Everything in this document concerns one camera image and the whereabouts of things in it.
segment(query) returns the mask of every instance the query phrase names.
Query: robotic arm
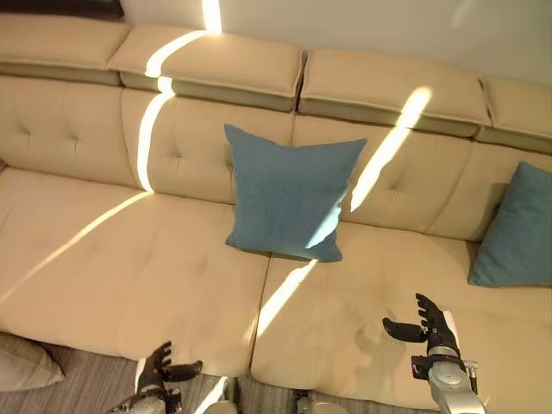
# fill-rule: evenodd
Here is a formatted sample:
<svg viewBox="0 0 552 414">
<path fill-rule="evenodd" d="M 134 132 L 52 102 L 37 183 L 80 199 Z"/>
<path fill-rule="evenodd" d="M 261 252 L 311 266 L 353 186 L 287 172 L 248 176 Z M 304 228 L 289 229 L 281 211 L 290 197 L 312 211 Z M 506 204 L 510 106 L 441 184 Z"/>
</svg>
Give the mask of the robotic arm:
<svg viewBox="0 0 552 414">
<path fill-rule="evenodd" d="M 419 293 L 422 326 L 383 319 L 386 332 L 404 342 L 427 342 L 427 356 L 412 356 L 412 375 L 430 383 L 431 397 L 443 414 L 486 414 L 477 397 L 477 364 L 461 359 L 454 319 Z"/>
<path fill-rule="evenodd" d="M 197 377 L 203 368 L 202 361 L 172 366 L 171 343 L 167 342 L 146 359 L 136 381 L 136 394 L 125 399 L 105 414 L 177 414 L 182 411 L 180 390 L 165 388 L 164 382 L 187 381 Z"/>
</svg>

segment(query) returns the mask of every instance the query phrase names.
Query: sunlight streak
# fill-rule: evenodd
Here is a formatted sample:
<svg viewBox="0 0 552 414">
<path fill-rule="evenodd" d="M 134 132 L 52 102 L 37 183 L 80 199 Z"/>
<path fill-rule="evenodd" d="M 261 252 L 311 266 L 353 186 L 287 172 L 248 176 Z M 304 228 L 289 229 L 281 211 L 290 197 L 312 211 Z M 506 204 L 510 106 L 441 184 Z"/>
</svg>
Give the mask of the sunlight streak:
<svg viewBox="0 0 552 414">
<path fill-rule="evenodd" d="M 204 414 L 204 412 L 213 405 L 218 399 L 223 395 L 224 383 L 228 377 L 221 377 L 220 380 L 216 383 L 212 390 L 210 390 L 207 397 L 201 402 L 199 407 L 193 412 L 193 414 Z"/>
<path fill-rule="evenodd" d="M 395 123 L 395 127 L 381 142 L 370 161 L 368 161 L 353 189 L 351 212 L 355 211 L 366 199 L 368 193 L 372 190 L 376 181 L 378 181 L 381 170 L 401 148 L 406 136 L 410 132 L 410 128 L 416 125 L 430 98 L 431 89 L 427 86 L 417 88 L 408 97 L 405 106 L 401 110 L 401 115 Z"/>
<path fill-rule="evenodd" d="M 186 46 L 188 43 L 196 41 L 197 39 L 200 39 L 208 34 L 208 30 L 194 30 L 193 32 L 177 37 L 173 41 L 169 41 L 165 46 L 157 49 L 147 60 L 145 75 L 150 78 L 158 78 L 161 76 L 161 67 L 169 56 L 180 48 Z"/>
<path fill-rule="evenodd" d="M 21 279 L 17 281 L 17 283 L 8 291 L 6 291 L 1 297 L 0 297 L 0 304 L 5 302 L 17 289 L 19 289 L 25 282 L 27 282 L 29 279 L 31 279 L 35 274 L 37 274 L 42 268 L 44 268 L 48 263 L 51 263 L 56 258 L 60 257 L 64 252 L 66 252 L 69 248 L 72 248 L 75 244 L 80 242 L 84 237 L 86 237 L 92 230 L 94 230 L 97 226 L 105 222 L 106 220 L 109 220 L 112 218 L 115 214 L 120 213 L 122 210 L 126 209 L 130 205 L 136 203 L 139 200 L 142 200 L 144 197 L 149 196 L 152 194 L 151 192 L 141 192 L 139 194 L 136 194 L 135 196 L 131 198 L 127 198 L 122 203 L 116 205 L 112 209 L 109 209 L 105 211 L 101 216 L 87 224 L 85 227 L 83 227 L 76 235 L 74 235 L 71 240 L 69 240 L 67 243 L 63 244 L 56 250 L 54 250 L 51 254 L 49 254 L 44 260 L 42 260 L 40 263 L 35 265 L 33 268 L 31 268 Z"/>
<path fill-rule="evenodd" d="M 221 23 L 221 6 L 218 0 L 201 0 L 201 8 L 204 12 L 205 29 L 212 34 L 221 34 L 223 25 Z"/>
<path fill-rule="evenodd" d="M 306 266 L 298 267 L 287 275 L 284 282 L 279 286 L 276 292 L 263 305 L 259 314 L 259 325 L 257 327 L 257 337 L 261 337 L 268 328 L 268 325 L 276 317 L 280 309 L 289 300 L 292 294 L 298 289 L 318 260 L 312 259 Z"/>
<path fill-rule="evenodd" d="M 173 80 L 165 76 L 159 76 L 157 79 L 157 87 L 161 91 L 147 105 L 144 116 L 141 118 L 140 130 L 138 132 L 138 156 L 136 159 L 136 170 L 138 171 L 138 179 L 140 185 L 145 191 L 153 192 L 149 177 L 147 175 L 147 162 L 149 160 L 149 148 L 152 142 L 152 132 L 154 130 L 155 120 L 159 115 L 161 108 L 166 101 L 174 97 L 172 88 Z"/>
</svg>

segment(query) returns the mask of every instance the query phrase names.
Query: beige sofa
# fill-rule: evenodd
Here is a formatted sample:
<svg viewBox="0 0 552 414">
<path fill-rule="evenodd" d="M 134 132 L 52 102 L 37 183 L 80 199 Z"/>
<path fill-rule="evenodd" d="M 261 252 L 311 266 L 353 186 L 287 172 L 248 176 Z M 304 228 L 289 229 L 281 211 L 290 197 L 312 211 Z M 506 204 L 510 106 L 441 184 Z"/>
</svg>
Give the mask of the beige sofa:
<svg viewBox="0 0 552 414">
<path fill-rule="evenodd" d="M 453 311 L 491 413 L 550 412 L 552 291 L 467 283 L 518 162 L 552 171 L 550 118 L 530 110 L 550 89 L 533 102 L 531 85 L 484 90 L 438 62 L 304 55 L 230 34 L 0 15 L 0 330 L 131 359 L 170 339 L 174 362 L 201 359 L 209 374 L 435 408 L 411 377 L 423 347 L 381 327 L 416 323 L 421 292 Z M 430 98 L 417 130 L 400 129 L 403 145 L 351 212 L 420 86 Z M 342 261 L 224 244 L 235 203 L 225 123 L 293 146 L 367 138 Z"/>
</svg>

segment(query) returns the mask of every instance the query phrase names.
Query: gray pillow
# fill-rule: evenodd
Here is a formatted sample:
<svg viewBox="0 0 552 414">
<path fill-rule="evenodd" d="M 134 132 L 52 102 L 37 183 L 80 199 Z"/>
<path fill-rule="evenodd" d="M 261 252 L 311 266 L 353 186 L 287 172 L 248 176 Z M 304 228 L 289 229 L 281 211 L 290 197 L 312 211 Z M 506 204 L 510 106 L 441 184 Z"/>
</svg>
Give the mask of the gray pillow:
<svg viewBox="0 0 552 414">
<path fill-rule="evenodd" d="M 41 388 L 62 379 L 60 366 L 43 347 L 0 332 L 0 392 Z"/>
</svg>

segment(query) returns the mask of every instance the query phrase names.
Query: carpet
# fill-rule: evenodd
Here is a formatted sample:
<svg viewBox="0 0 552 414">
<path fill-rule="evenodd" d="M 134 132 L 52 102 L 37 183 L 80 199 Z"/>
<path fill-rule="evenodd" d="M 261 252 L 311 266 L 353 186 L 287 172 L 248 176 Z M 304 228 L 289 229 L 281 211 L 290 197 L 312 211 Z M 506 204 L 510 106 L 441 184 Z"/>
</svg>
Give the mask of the carpet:
<svg viewBox="0 0 552 414">
<path fill-rule="evenodd" d="M 0 392 L 2 414 L 104 414 L 133 393 L 136 362 L 71 348 L 42 344 L 60 364 L 66 378 L 47 388 L 25 392 Z M 184 414 L 196 412 L 215 387 L 218 377 L 202 374 L 192 381 L 176 383 L 183 396 Z M 242 414 L 293 414 L 293 391 L 268 386 L 250 376 L 238 379 Z M 349 414 L 425 414 L 369 401 L 327 396 L 312 397 L 335 402 Z"/>
</svg>

